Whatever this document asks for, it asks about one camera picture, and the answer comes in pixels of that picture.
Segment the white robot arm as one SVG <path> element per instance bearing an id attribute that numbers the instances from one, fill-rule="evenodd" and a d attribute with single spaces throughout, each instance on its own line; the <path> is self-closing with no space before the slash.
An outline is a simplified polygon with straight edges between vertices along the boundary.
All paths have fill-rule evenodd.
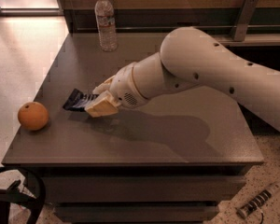
<path id="1" fill-rule="evenodd" d="M 223 92 L 280 132 L 280 72 L 235 55 L 193 27 L 173 30 L 160 51 L 97 86 L 85 111 L 94 118 L 110 116 L 199 86 Z"/>

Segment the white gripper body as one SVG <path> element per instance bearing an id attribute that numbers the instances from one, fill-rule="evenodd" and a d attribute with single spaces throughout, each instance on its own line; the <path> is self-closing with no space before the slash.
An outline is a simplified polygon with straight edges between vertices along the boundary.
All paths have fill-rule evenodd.
<path id="1" fill-rule="evenodd" d="M 133 79 L 135 63 L 121 68 L 112 78 L 110 92 L 114 98 L 125 108 L 137 108 L 145 105 L 148 99 L 137 89 Z"/>

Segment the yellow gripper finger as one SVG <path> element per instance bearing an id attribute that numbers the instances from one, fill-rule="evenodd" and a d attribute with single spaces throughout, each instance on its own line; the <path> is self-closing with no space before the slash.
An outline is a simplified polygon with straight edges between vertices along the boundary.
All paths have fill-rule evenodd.
<path id="1" fill-rule="evenodd" d="M 108 78 L 107 80 L 105 80 L 103 83 L 101 83 L 100 85 L 96 86 L 92 93 L 93 94 L 101 94 L 104 91 L 108 91 L 110 89 L 110 86 L 112 84 L 112 81 L 114 79 L 114 76 Z"/>
<path id="2" fill-rule="evenodd" d="M 110 91 L 104 91 L 85 106 L 85 111 L 91 117 L 99 118 L 117 114 L 120 106 L 121 103 L 115 99 Z"/>

